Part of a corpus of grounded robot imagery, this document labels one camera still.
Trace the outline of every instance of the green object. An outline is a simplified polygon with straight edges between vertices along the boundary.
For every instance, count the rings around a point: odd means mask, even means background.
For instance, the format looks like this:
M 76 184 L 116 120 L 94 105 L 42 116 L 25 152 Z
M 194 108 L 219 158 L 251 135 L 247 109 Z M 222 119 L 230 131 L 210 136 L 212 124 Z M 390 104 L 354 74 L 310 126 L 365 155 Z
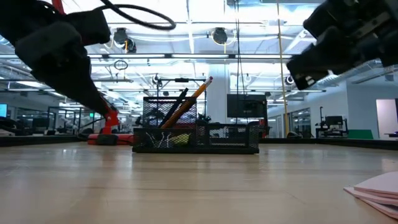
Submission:
M 349 139 L 373 139 L 373 134 L 371 130 L 349 130 Z

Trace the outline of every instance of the wooden floor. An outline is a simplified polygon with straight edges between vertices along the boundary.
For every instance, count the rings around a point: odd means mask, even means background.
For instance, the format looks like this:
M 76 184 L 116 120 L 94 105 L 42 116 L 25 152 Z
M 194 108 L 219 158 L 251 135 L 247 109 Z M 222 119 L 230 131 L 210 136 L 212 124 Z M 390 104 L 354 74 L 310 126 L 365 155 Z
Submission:
M 397 223 L 343 190 L 392 170 L 398 152 L 321 145 L 253 156 L 0 148 L 0 223 Z

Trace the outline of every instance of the paper stack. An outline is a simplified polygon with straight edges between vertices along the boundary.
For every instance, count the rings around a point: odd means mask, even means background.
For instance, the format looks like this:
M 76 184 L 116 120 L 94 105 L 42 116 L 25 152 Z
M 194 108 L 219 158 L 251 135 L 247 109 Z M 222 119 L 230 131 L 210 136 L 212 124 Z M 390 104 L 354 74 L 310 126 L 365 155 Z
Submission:
M 344 190 L 380 212 L 398 219 L 398 172 L 382 174 Z

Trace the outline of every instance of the pillar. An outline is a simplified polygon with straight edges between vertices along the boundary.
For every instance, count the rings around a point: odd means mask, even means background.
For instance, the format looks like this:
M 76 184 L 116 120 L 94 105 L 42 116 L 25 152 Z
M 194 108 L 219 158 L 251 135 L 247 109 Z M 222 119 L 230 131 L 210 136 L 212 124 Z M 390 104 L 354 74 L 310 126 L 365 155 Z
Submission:
M 213 82 L 207 88 L 206 114 L 211 117 L 210 122 L 227 124 L 226 95 L 230 91 L 228 65 L 210 65 L 209 76 L 213 77 Z

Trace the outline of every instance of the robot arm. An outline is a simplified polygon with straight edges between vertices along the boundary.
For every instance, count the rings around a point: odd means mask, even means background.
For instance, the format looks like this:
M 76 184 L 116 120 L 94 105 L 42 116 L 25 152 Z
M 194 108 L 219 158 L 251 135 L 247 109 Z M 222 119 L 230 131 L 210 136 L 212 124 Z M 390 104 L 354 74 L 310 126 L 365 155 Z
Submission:
M 316 39 L 287 68 L 299 90 L 379 58 L 398 63 L 398 0 L 326 0 L 303 23 Z
M 103 115 L 108 125 L 113 126 L 118 124 L 117 111 L 95 87 L 85 49 L 87 45 L 110 41 L 103 10 L 112 9 L 130 21 L 153 29 L 172 30 L 175 23 L 150 9 L 101 1 L 104 6 L 92 11 L 64 14 L 44 1 L 0 0 L 0 34 L 15 47 L 16 55 L 32 69 L 38 81 Z M 120 7 L 155 14 L 170 22 L 170 26 L 139 21 L 122 12 Z

